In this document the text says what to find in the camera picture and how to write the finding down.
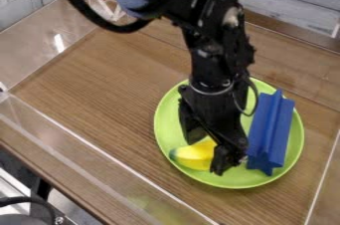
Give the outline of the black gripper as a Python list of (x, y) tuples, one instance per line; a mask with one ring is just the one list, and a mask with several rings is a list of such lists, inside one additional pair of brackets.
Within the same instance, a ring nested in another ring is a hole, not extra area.
[(248, 140), (240, 118), (246, 105), (248, 85), (232, 83), (220, 92), (205, 93), (192, 84), (180, 84), (178, 123), (184, 140), (194, 144), (205, 136), (216, 143), (209, 172), (221, 176), (245, 157)]

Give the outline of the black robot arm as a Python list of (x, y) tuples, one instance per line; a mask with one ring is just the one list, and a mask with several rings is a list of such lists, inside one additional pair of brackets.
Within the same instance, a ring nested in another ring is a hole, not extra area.
[(177, 87), (178, 123), (188, 144), (214, 141), (208, 170), (220, 175), (246, 156), (240, 118), (253, 115), (246, 98), (257, 93), (249, 78), (254, 48), (245, 33), (238, 0), (117, 0), (141, 20), (165, 17), (180, 27), (189, 51), (188, 83)]

